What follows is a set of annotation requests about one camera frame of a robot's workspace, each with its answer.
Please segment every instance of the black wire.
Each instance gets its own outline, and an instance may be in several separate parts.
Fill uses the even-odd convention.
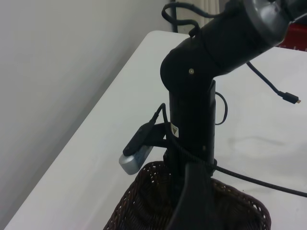
[[[223,117],[223,120],[221,123],[218,123],[218,124],[215,124],[216,126],[219,126],[221,124],[223,124],[227,118],[227,115],[228,115],[228,104],[227,104],[227,101],[226,99],[223,97],[223,95],[221,95],[219,92],[215,92],[216,95],[220,96],[220,98],[223,100],[224,102],[224,105],[225,105],[225,112],[224,112],[224,117]]]
[[[176,7],[172,7],[171,8],[171,17],[172,18],[176,18],[177,19],[177,11],[176,11]],[[171,24],[172,25],[172,31],[174,33],[178,33],[178,26]]]
[[[204,12],[200,8],[194,6],[193,4],[190,3],[185,3],[185,2],[170,2],[166,4],[163,9],[162,9],[162,16],[165,20],[167,20],[169,23],[173,25],[194,25],[196,28],[199,28],[198,22],[192,19],[186,19],[186,20],[177,20],[177,18],[170,16],[168,13],[166,13],[166,10],[169,8],[184,8],[188,9],[199,16],[205,17],[205,18],[216,18],[216,17],[221,17],[224,16],[225,13],[220,13],[220,14],[209,14],[207,12]]]
[[[173,145],[179,150],[180,153],[185,154],[186,156],[191,158],[193,161],[199,162],[199,163],[203,164],[205,167],[209,167],[211,169],[220,171],[221,173],[225,173],[227,175],[236,177],[236,178],[244,180],[244,181],[248,181],[248,182],[258,184],[258,185],[261,185],[261,186],[264,186],[264,187],[267,187],[267,188],[271,188],[271,189],[275,189],[275,190],[278,190],[278,191],[281,191],[281,192],[290,193],[290,194],[294,194],[294,195],[297,195],[297,196],[302,196],[302,197],[307,198],[307,193],[296,191],[296,190],[289,189],[289,188],[284,188],[284,187],[277,186],[277,185],[270,184],[270,183],[266,183],[266,182],[263,182],[263,181],[259,181],[259,180],[250,178],[248,176],[243,176],[243,175],[240,175],[236,172],[232,172],[230,170],[227,170],[227,169],[221,168],[219,166],[215,166],[213,164],[210,164],[210,163],[203,161],[203,160],[199,159],[198,157],[192,155],[185,148],[181,147],[177,143],[177,141],[174,139],[174,137],[172,136],[171,131],[170,131],[170,127],[168,126],[169,123],[168,123],[168,120],[167,120],[166,106],[165,106],[164,103],[160,105],[159,109],[157,110],[157,113],[160,113],[161,110],[162,110],[162,113],[163,113],[163,120],[164,120],[164,124],[165,124],[166,137],[173,143]]]
[[[262,73],[259,72],[259,70],[257,70],[249,61],[248,63],[246,63],[248,65],[248,67],[254,71],[254,73],[256,73],[265,83],[267,83],[268,86],[270,86],[270,88],[272,90],[274,90],[275,93],[277,93],[279,96],[281,95],[281,91],[279,91]]]

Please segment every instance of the table surface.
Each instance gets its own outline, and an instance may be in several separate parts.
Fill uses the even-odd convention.
[[[187,36],[149,33],[66,147],[39,181],[6,230],[101,230],[133,182],[118,164],[123,148],[148,122],[168,92],[160,65]],[[221,167],[307,192],[307,53],[273,48],[252,61],[275,86],[301,104],[278,97],[246,65],[217,77],[229,114],[216,127]],[[224,105],[217,97],[217,120]],[[162,160],[154,148],[147,162]],[[214,178],[259,199],[272,229],[305,229],[307,199],[216,172]]]

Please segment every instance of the warning label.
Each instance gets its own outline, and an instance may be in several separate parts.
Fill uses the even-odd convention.
[[[172,130],[172,133],[175,137],[179,137],[179,129],[178,127],[174,126],[173,124],[171,124],[171,130]]]

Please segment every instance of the gray wall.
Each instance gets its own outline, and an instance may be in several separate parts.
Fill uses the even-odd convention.
[[[166,2],[0,1],[0,229],[145,35],[170,30]]]

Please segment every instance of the brown wicker basket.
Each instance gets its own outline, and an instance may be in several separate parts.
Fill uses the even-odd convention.
[[[163,161],[145,165],[116,206],[104,230],[164,230],[173,214]],[[212,179],[214,203],[226,230],[270,230],[266,207],[255,198]]]

